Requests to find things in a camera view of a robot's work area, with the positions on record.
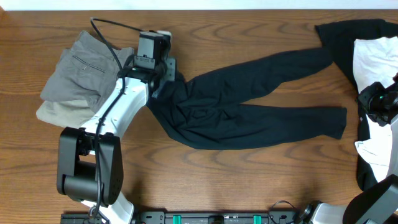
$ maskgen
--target green clip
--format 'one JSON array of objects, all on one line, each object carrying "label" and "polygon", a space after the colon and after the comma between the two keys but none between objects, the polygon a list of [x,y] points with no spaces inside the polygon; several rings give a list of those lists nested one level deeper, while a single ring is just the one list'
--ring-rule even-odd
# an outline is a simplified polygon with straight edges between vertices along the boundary
[{"label": "green clip", "polygon": [[253,223],[254,224],[261,224],[261,216],[260,215],[254,215],[253,216]]},{"label": "green clip", "polygon": [[173,215],[173,224],[181,224],[181,215]]}]

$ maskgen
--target black pants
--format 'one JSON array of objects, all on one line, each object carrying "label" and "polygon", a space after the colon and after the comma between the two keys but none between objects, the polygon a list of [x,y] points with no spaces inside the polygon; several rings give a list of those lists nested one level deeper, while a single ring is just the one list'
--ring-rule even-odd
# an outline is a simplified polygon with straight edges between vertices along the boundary
[{"label": "black pants", "polygon": [[[315,26],[323,46],[330,49],[333,61],[339,66],[348,80],[357,88],[353,74],[354,41],[356,39],[372,40],[380,37],[398,35],[398,24],[382,19],[361,19],[333,22]],[[358,140],[370,138],[366,113],[358,108],[362,118],[358,127]],[[361,190],[367,190],[377,183],[370,165],[360,156],[358,158],[357,182]]]},{"label": "black pants", "polygon": [[345,108],[241,104],[332,63],[327,49],[283,52],[167,83],[148,107],[167,134],[196,149],[247,149],[327,135],[340,139]]}]

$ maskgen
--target wood grain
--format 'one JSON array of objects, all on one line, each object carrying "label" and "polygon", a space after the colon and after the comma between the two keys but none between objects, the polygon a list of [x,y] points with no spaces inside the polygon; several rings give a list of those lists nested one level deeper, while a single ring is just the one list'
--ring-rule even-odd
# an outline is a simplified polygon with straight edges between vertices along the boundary
[{"label": "wood grain", "polygon": [[[172,55],[189,80],[210,70],[286,50],[320,46],[316,24],[383,18],[397,11],[77,11],[7,12],[0,23],[0,222],[57,223],[67,211],[87,211],[55,186],[62,128],[37,120],[39,94],[62,49],[91,16],[173,33]],[[101,24],[114,45],[137,45],[137,33]],[[355,181],[356,92],[333,64],[283,83],[249,103],[344,106],[343,139],[326,136],[241,151],[194,150],[171,140],[141,109],[123,139],[123,192],[137,207],[186,210],[267,210],[277,200],[302,207],[313,199],[345,205]]]}]

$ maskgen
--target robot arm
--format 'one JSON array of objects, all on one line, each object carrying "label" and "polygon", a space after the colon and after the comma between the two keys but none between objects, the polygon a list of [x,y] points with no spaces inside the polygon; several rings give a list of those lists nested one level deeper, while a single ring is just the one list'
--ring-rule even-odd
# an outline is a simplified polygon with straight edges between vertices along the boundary
[{"label": "robot arm", "polygon": [[[104,105],[81,128],[65,128],[60,136],[57,190],[93,208],[98,199],[97,175],[100,175],[101,218],[93,217],[94,221],[132,222],[134,206],[121,193],[123,165],[120,139],[139,109],[145,106],[150,94],[160,91],[159,84],[174,80],[176,63],[168,55],[170,41],[170,32],[140,32],[138,53],[127,58],[119,72],[121,78]],[[96,133],[104,114],[103,124]],[[95,154],[96,134],[99,134],[99,174],[95,163],[80,160],[81,156]],[[86,220],[87,216],[80,219],[82,223]],[[73,217],[73,221],[78,222],[79,218]]]}]

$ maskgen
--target gray pants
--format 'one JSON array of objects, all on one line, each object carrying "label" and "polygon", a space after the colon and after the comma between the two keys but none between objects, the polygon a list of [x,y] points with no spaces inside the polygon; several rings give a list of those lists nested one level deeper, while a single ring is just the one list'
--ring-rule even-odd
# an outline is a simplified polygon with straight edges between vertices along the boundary
[{"label": "gray pants", "polygon": [[[134,49],[114,50],[123,64]],[[40,97],[37,117],[58,126],[78,128],[97,112],[112,93],[119,67],[109,49],[82,31],[65,49]]]}]

